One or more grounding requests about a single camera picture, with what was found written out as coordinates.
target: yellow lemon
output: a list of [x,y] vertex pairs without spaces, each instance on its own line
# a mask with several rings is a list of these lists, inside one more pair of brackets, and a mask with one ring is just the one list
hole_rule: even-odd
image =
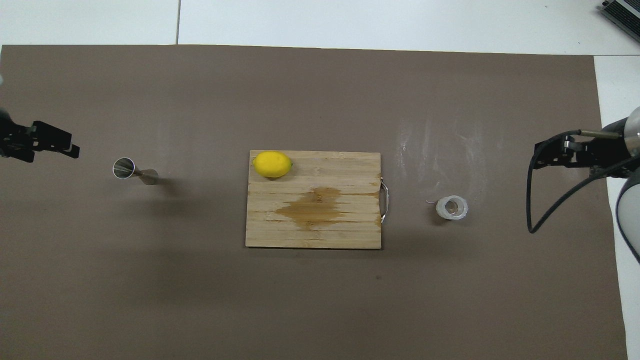
[[255,171],[264,177],[280,177],[291,169],[291,159],[280,151],[263,151],[253,159]]

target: jigger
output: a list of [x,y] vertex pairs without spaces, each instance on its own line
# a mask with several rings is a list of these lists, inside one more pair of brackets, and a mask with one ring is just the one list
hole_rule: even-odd
[[113,175],[119,179],[128,179],[130,177],[140,177],[146,185],[156,184],[158,181],[158,173],[151,168],[139,170],[132,159],[120,158],[113,164]]

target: cutting board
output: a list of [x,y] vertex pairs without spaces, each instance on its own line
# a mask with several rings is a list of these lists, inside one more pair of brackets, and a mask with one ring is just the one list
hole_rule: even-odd
[[251,150],[247,247],[380,249],[380,153],[282,151],[293,167],[256,173]]

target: clear tape roll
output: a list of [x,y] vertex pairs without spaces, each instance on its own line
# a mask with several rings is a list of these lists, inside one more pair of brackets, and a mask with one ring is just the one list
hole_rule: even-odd
[[457,195],[443,197],[436,204],[436,212],[447,220],[460,220],[467,215],[469,205],[467,201]]

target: brown stain on wood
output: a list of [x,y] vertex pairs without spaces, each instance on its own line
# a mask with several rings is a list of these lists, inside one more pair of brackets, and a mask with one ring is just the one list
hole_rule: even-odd
[[313,231],[313,227],[319,223],[336,224],[336,220],[342,216],[338,210],[338,202],[341,192],[334,188],[314,188],[296,201],[287,201],[284,208],[277,209],[276,214],[286,216],[296,225],[306,231]]

